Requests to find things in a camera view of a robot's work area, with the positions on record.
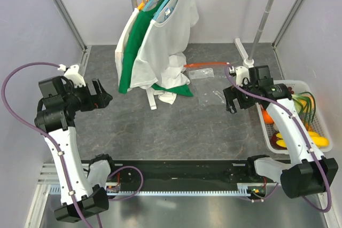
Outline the clear zip top bag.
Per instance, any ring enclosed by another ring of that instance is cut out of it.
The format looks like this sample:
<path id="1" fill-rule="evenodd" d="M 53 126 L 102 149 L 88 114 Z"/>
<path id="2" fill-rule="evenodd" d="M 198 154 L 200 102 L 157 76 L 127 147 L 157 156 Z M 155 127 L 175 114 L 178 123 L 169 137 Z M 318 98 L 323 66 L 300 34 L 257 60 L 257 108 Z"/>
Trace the clear zip top bag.
<path id="1" fill-rule="evenodd" d="M 228 62 L 198 62 L 185 65 L 200 106 L 225 105 L 223 90 L 230 86 L 225 75 Z"/>

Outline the green onion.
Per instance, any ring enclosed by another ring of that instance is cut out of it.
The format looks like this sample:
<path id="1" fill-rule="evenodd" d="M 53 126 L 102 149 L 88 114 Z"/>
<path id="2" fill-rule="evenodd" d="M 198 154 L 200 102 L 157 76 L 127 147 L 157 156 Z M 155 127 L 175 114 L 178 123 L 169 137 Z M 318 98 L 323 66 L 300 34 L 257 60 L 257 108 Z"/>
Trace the green onion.
<path id="1" fill-rule="evenodd" d="M 316 100 L 311 92 L 305 91 L 292 95 L 296 111 L 307 130 L 310 129 L 316 115 Z"/>

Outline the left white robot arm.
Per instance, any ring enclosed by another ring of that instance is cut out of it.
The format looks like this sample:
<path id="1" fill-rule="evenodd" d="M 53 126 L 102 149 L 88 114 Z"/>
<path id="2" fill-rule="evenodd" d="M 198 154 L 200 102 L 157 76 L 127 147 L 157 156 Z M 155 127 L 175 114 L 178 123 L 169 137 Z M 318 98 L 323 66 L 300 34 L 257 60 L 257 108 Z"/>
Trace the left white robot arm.
<path id="1" fill-rule="evenodd" d="M 44 139 L 55 163 L 60 189 L 61 207 L 54 211 L 61 222 L 76 223 L 82 218 L 107 211 L 109 199 L 106 182 L 117 176 L 117 168 L 107 154 L 97 155 L 85 172 L 76 143 L 75 114 L 108 106 L 113 97 L 97 79 L 92 80 L 96 93 L 88 85 L 55 76 L 38 83 L 42 98 L 38 102 L 35 126 L 44 132 Z"/>

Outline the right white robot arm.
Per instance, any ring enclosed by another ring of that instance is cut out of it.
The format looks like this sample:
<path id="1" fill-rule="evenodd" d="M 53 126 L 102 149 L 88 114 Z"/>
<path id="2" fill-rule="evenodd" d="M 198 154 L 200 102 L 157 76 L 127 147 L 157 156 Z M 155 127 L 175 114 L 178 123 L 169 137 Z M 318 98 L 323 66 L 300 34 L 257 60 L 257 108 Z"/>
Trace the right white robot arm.
<path id="1" fill-rule="evenodd" d="M 224 89 L 226 109 L 236 113 L 234 100 L 241 109 L 260 104 L 273 119 L 286 144 L 290 163 L 276 161 L 266 155 L 249 157 L 251 165 L 245 168 L 245 176 L 251 182 L 267 177 L 281 184 L 291 198 L 325 192 L 331 198 L 330 186 L 338 171 L 334 158 L 326 158 L 315 145 L 300 119 L 292 94 L 283 83 L 276 84 L 268 66 L 250 68 L 249 77 L 236 84 L 237 70 L 231 65 L 224 69 L 231 86 Z"/>

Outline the orange fruit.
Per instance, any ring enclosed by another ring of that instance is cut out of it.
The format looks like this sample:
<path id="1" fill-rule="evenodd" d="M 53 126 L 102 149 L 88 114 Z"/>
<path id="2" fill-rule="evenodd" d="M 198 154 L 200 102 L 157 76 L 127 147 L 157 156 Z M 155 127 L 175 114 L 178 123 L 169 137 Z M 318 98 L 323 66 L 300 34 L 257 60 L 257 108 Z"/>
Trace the orange fruit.
<path id="1" fill-rule="evenodd" d="M 265 122 L 265 124 L 273 124 L 274 120 L 271 118 L 271 116 L 268 114 L 268 112 L 265 109 L 261 109 L 262 117 Z"/>

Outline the back white t-shirt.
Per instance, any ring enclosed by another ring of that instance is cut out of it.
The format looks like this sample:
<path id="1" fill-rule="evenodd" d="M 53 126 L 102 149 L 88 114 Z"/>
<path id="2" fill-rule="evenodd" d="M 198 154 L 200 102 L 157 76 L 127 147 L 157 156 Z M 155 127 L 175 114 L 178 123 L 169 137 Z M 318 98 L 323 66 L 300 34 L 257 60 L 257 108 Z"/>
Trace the back white t-shirt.
<path id="1" fill-rule="evenodd" d="M 125 50 L 125 47 L 127 46 L 127 42 L 128 42 L 128 38 L 129 38 L 129 34 L 131 32 L 131 29 L 134 25 L 134 22 L 136 21 L 136 18 L 139 14 L 139 9 L 135 8 L 130 16 L 130 18 L 128 19 L 122 34 L 119 38 L 118 44 L 116 46 L 115 49 L 115 60 L 122 64 L 122 60 L 123 60 L 123 53 Z"/>

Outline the white t-shirt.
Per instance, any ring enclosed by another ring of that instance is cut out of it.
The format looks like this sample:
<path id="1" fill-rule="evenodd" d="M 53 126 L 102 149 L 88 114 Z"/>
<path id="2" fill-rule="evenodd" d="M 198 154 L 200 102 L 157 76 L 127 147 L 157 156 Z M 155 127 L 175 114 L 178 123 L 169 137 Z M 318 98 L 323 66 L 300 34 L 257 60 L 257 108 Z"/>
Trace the white t-shirt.
<path id="1" fill-rule="evenodd" d="M 195 0 L 163 0 L 152 15 L 134 60 L 130 87 L 191 97 L 183 52 L 198 20 Z"/>
<path id="2" fill-rule="evenodd" d="M 130 16 L 130 18 L 128 19 L 122 34 L 119 38 L 118 44 L 116 46 L 115 49 L 115 60 L 122 64 L 122 60 L 123 60 L 123 53 L 125 50 L 125 47 L 127 46 L 127 42 L 128 42 L 128 38 L 129 38 L 129 34 L 131 32 L 131 29 L 134 25 L 134 22 L 136 21 L 136 18 L 139 14 L 139 9 L 135 8 Z"/>

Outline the purple grapes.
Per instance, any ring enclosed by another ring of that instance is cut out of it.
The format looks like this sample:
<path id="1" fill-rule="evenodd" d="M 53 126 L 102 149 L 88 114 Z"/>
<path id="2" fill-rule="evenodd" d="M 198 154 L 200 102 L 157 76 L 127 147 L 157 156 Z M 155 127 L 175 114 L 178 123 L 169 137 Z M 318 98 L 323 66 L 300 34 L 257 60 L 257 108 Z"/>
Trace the purple grapes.
<path id="1" fill-rule="evenodd" d="M 293 91 L 292 87 L 287 87 L 287 89 L 291 95 L 294 95 L 294 91 Z"/>

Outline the front white t-shirt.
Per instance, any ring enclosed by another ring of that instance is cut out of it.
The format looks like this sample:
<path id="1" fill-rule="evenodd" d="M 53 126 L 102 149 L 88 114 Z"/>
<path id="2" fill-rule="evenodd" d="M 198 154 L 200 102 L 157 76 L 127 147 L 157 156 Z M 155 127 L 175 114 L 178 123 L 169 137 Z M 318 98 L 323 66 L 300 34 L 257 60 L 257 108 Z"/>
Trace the front white t-shirt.
<path id="1" fill-rule="evenodd" d="M 134 60 L 130 87 L 191 97 L 183 52 L 198 20 L 195 0 L 163 0 L 152 15 Z"/>

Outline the green t-shirt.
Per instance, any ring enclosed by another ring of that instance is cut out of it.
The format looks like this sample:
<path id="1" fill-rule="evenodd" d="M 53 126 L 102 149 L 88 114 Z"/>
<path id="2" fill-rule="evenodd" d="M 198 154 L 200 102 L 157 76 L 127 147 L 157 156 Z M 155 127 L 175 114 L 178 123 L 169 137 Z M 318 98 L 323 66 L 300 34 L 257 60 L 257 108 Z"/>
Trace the green t-shirt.
<path id="1" fill-rule="evenodd" d="M 148 28 L 148 26 L 142 23 L 141 19 L 139 18 L 139 14 L 131 29 L 127 46 L 125 47 L 123 53 L 123 62 L 119 83 L 120 93 L 127 93 L 129 89 L 133 89 L 130 87 L 133 64 Z"/>

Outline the white plastic basket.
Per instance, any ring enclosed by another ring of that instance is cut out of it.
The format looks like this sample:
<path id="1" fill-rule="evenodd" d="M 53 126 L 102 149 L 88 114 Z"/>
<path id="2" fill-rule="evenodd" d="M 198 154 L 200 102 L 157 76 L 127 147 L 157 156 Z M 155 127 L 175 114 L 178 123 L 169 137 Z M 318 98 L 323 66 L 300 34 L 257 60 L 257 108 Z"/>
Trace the white plastic basket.
<path id="1" fill-rule="evenodd" d="M 299 80 L 274 80 L 274 83 L 275 84 L 283 83 L 287 87 L 291 87 L 294 93 L 303 93 L 305 91 L 311 92 L 311 89 L 308 86 L 308 84 Z M 268 149 L 276 154 L 288 154 L 287 149 L 276 148 L 271 144 L 270 139 L 276 131 L 272 124 L 265 124 L 263 117 L 262 117 L 261 107 L 259 104 L 256 104 L 256 108 L 257 108 L 258 115 L 261 121 L 262 132 L 263 132 L 263 136 L 264 136 L 266 146 L 268 147 Z M 329 135 L 327 126 L 323 120 L 320 110 L 318 109 L 318 106 L 316 109 L 313 122 L 311 123 L 311 128 L 313 129 L 314 132 L 317 132 L 320 136 L 325 137 L 329 140 L 329 145 L 327 147 L 321 147 L 320 150 L 324 153 L 332 150 L 333 141 Z"/>

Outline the yellow banana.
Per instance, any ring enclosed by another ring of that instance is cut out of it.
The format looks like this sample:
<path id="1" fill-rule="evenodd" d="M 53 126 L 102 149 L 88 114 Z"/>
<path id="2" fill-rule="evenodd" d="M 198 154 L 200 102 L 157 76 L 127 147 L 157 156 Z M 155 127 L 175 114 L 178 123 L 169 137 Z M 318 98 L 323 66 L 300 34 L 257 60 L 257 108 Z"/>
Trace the yellow banana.
<path id="1" fill-rule="evenodd" d="M 313 142 L 315 143 L 317 147 L 321 148 L 321 147 L 329 146 L 330 143 L 327 138 L 321 137 L 318 133 L 313 132 L 313 131 L 309 131 L 308 134 L 310 135 L 311 139 L 313 140 Z M 286 149 L 286 143 L 282 135 L 279 132 L 274 133 L 274 135 L 276 135 L 279 138 L 279 140 L 277 141 L 277 145 L 279 145 L 281 149 Z"/>

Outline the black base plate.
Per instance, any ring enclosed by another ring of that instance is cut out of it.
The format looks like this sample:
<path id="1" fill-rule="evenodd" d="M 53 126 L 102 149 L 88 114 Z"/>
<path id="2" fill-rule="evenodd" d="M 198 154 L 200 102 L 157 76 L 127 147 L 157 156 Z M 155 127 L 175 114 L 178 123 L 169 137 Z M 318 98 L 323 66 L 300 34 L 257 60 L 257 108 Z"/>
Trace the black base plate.
<path id="1" fill-rule="evenodd" d="M 143 175 L 141 191 L 236 190 L 238 184 L 271 184 L 257 175 L 247 160 L 122 160 L 112 161 L 117 170 L 134 166 Z"/>

